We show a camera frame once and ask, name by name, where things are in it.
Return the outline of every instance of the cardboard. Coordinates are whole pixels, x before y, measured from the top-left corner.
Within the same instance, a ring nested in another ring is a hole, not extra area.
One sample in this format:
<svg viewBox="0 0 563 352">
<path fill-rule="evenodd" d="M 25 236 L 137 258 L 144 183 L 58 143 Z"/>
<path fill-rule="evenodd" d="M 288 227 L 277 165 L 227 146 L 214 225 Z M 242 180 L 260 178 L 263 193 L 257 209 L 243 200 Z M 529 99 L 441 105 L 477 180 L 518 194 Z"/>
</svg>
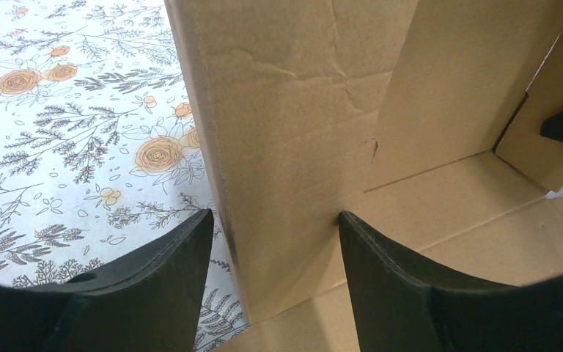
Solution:
<svg viewBox="0 0 563 352">
<path fill-rule="evenodd" d="M 367 189 L 493 148 L 562 28 L 563 0 L 420 1 Z"/>
<path fill-rule="evenodd" d="M 220 351 L 355 351 L 342 210 L 477 276 L 563 272 L 563 200 L 543 198 L 544 169 L 528 178 L 492 151 L 563 30 L 563 0 L 166 3 L 257 323 Z"/>
<path fill-rule="evenodd" d="M 563 143 L 538 134 L 543 121 L 563 111 L 563 33 L 529 89 L 496 154 L 552 191 L 563 186 Z"/>
<path fill-rule="evenodd" d="M 498 170 L 491 169 L 492 166 L 497 166 Z M 490 174 L 484 179 L 486 182 L 465 184 L 461 187 L 461 194 L 448 195 L 440 190 L 440 187 L 448 186 L 445 183 L 469 179 L 472 173 L 482 168 Z M 421 180 L 413 180 L 422 175 Z M 466 215 L 460 214 L 455 219 L 458 226 L 450 229 L 452 233 L 442 232 L 440 241 L 420 252 L 454 269 L 511 285 L 530 284 L 563 274 L 563 198 L 547 200 L 538 197 L 539 188 L 530 186 L 524 176 L 490 153 L 422 175 L 385 187 L 396 186 L 397 191 L 372 198 L 367 201 L 366 208 L 379 206 L 384 197 L 395 197 L 406 191 L 407 195 L 418 197 L 417 203 L 426 207 L 422 210 L 444 207 L 439 210 L 441 213 L 454 214 L 457 210 L 472 208 L 467 196 L 478 194 L 481 200 L 486 196 L 492 200 L 489 202 L 491 206 L 477 215 L 483 213 L 488 216 L 487 221 L 478 221 L 464 230 L 457 230 L 465 227 L 465 222 L 472 222 L 465 221 Z M 417 189 L 419 183 L 425 188 Z M 499 184 L 508 185 L 507 189 L 496 191 Z M 509 196 L 509 191 L 516 192 L 526 184 L 524 188 L 527 189 L 520 190 L 513 198 Z M 381 193 L 385 193 L 385 188 L 381 189 Z M 521 204 L 513 208 L 517 199 Z M 423 245 L 413 245 L 410 234 L 424 235 L 424 232 L 414 232 L 412 224 L 420 230 L 439 230 L 448 219 L 447 216 L 422 217 L 419 215 L 422 210 L 401 208 L 397 214 L 401 221 L 393 224 L 377 221 L 372 225 L 376 224 L 390 238 L 407 242 L 412 247 Z M 346 284 L 340 285 L 271 319 L 256 323 L 214 351 L 359 352 L 348 288 Z"/>
<path fill-rule="evenodd" d="M 260 321 L 345 281 L 335 218 L 360 200 L 416 2 L 166 3 L 240 301 Z"/>
<path fill-rule="evenodd" d="M 348 287 L 344 283 L 257 323 L 215 352 L 359 352 Z"/>
</svg>

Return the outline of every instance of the cardboard edge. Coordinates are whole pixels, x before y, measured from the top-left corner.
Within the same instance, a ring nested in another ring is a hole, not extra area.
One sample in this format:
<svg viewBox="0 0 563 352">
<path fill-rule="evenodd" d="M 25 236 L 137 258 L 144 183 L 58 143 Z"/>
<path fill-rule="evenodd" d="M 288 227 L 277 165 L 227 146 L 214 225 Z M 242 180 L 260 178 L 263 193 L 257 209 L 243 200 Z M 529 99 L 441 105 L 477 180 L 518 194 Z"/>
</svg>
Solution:
<svg viewBox="0 0 563 352">
<path fill-rule="evenodd" d="M 213 104 L 208 95 L 209 82 L 206 75 L 206 63 L 199 44 L 199 24 L 197 11 L 192 1 L 165 0 L 167 15 L 172 28 L 176 50 L 180 59 L 180 67 L 191 104 L 191 110 L 199 138 L 202 140 L 202 154 L 207 161 L 206 174 L 216 204 L 221 226 L 229 252 L 232 278 L 243 308 L 243 314 L 250 320 L 249 303 L 241 290 L 240 266 L 238 264 L 232 226 L 232 215 L 227 204 L 224 190 L 224 176 L 218 162 L 219 146 L 216 143 L 216 125 L 213 119 Z"/>
</svg>

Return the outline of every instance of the wrinkled cardboard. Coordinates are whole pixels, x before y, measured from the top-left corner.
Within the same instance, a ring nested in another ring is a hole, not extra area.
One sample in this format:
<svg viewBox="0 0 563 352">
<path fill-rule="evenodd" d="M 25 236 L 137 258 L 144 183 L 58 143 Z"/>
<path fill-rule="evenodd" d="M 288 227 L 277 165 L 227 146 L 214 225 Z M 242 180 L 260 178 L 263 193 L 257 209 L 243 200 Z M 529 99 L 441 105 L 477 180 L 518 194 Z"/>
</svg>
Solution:
<svg viewBox="0 0 563 352">
<path fill-rule="evenodd" d="M 168 0 L 243 309 L 259 321 L 345 281 L 410 0 Z"/>
<path fill-rule="evenodd" d="M 563 30 L 563 0 L 167 7 L 257 323 L 220 351 L 356 351 L 346 288 L 331 289 L 345 281 L 341 210 L 472 275 L 563 272 L 563 199 L 491 151 Z"/>
</svg>

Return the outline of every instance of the floral tablecloth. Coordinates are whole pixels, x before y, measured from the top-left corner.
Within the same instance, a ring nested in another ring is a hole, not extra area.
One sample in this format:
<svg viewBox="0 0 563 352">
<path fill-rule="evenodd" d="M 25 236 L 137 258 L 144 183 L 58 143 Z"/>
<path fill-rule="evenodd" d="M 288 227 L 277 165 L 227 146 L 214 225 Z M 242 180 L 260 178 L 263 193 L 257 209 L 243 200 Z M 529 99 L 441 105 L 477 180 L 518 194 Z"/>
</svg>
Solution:
<svg viewBox="0 0 563 352">
<path fill-rule="evenodd" d="M 213 207 L 163 0 L 0 0 L 0 285 L 65 282 Z M 196 351 L 246 329 L 216 228 Z"/>
</svg>

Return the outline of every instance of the rose illustration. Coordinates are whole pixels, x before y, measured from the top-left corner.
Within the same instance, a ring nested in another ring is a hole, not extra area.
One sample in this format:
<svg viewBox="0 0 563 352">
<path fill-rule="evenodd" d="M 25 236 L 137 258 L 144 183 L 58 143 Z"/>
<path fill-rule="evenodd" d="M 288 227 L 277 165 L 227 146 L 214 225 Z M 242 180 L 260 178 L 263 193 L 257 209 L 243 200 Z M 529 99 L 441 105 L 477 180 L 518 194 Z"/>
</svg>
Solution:
<svg viewBox="0 0 563 352">
<path fill-rule="evenodd" d="M 183 158 L 180 142 L 172 137 L 158 137 L 145 142 L 135 157 L 135 163 L 147 174 L 165 172 Z"/>
<path fill-rule="evenodd" d="M 189 103 L 178 104 L 174 108 L 174 115 L 176 115 L 176 117 L 179 119 L 191 115 L 191 104 Z"/>
<path fill-rule="evenodd" d="M 56 48 L 54 48 L 50 55 L 51 57 L 58 57 L 58 56 L 64 56 L 65 54 L 67 54 L 70 51 L 70 47 L 67 45 L 61 45 L 58 46 Z"/>
<path fill-rule="evenodd" d="M 190 148 L 199 148 L 199 137 L 197 136 L 197 129 L 190 129 L 186 135 L 180 139 L 181 145 Z"/>
<path fill-rule="evenodd" d="M 4 74 L 0 78 L 1 95 L 19 95 L 27 93 L 37 86 L 42 79 L 36 70 L 16 70 Z"/>
<path fill-rule="evenodd" d="M 53 82 L 67 81 L 76 76 L 77 67 L 75 65 L 57 65 L 52 70 L 48 70 L 42 74 L 43 78 Z"/>
<path fill-rule="evenodd" d="M 197 136 L 197 129 L 192 128 L 180 138 L 180 144 L 183 146 L 182 154 L 193 155 L 199 150 L 199 137 Z"/>
</svg>

